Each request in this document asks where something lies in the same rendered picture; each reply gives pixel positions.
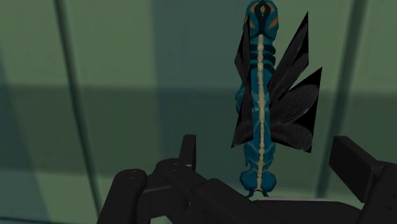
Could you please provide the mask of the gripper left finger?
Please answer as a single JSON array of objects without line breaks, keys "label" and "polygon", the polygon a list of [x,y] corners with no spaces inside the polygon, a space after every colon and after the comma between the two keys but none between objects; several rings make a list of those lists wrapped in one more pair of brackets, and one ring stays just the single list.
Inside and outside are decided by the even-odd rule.
[{"label": "gripper left finger", "polygon": [[255,224],[250,200],[195,167],[196,137],[185,135],[178,158],[160,161],[151,174],[119,172],[96,224],[149,224],[159,216],[173,224]]}]

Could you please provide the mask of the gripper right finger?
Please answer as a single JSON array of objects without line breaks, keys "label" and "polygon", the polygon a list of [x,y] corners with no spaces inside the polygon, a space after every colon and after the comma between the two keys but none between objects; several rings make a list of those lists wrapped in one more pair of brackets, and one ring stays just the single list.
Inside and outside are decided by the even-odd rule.
[{"label": "gripper right finger", "polygon": [[397,164],[379,161],[347,136],[336,136],[329,165],[364,203],[354,224],[397,224]]}]

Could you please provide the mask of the blue dragonfly toy black wings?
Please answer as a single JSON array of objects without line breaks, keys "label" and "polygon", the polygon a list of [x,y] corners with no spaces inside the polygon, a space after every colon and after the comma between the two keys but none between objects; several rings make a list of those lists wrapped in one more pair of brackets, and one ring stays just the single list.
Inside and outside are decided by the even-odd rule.
[{"label": "blue dragonfly toy black wings", "polygon": [[246,8],[235,66],[241,86],[235,94],[237,124],[232,146],[244,149],[246,171],[239,180],[248,197],[267,196],[277,181],[269,167],[276,144],[309,153],[312,149],[322,70],[303,81],[309,65],[309,25],[303,18],[281,60],[275,60],[279,28],[272,0],[254,0]]}]

